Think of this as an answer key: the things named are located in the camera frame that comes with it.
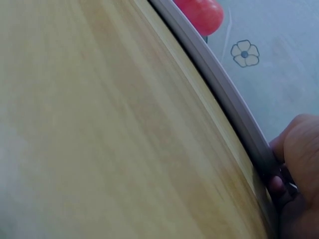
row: printed flower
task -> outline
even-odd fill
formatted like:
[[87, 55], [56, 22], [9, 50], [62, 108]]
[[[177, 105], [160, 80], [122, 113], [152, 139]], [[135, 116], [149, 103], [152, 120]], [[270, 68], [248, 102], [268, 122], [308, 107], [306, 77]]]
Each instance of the printed flower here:
[[241, 67], [255, 66], [259, 63], [259, 52], [249, 40], [239, 41], [231, 48], [234, 61]]

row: gray rim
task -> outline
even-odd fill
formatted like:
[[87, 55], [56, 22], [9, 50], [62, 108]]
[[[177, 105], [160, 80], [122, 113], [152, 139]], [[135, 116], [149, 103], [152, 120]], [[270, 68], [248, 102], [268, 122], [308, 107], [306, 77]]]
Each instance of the gray rim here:
[[257, 172], [265, 179], [276, 158], [243, 98], [196, 29], [172, 0], [148, 0], [180, 41], [219, 101]]

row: hand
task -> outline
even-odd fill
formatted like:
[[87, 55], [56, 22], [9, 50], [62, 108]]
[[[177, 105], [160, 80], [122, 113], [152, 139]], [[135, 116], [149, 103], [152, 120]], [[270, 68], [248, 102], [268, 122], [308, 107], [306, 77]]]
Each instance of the hand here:
[[319, 117], [296, 117], [270, 145], [282, 163], [281, 175], [268, 185], [280, 213], [280, 238], [319, 238]]

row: red balloon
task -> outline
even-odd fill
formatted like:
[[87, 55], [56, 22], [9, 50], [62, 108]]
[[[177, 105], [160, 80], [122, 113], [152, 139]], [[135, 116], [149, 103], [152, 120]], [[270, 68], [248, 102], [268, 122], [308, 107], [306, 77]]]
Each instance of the red balloon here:
[[175, 0], [175, 4], [203, 36], [214, 33], [223, 22], [224, 11], [216, 0]]

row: bamboo surface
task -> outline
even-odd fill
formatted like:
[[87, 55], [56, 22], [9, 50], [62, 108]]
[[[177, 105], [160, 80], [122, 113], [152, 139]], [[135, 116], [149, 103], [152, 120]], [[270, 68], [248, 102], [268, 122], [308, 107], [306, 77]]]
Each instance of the bamboo surface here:
[[146, 0], [1, 0], [0, 30], [0, 238], [274, 236], [246, 152]]

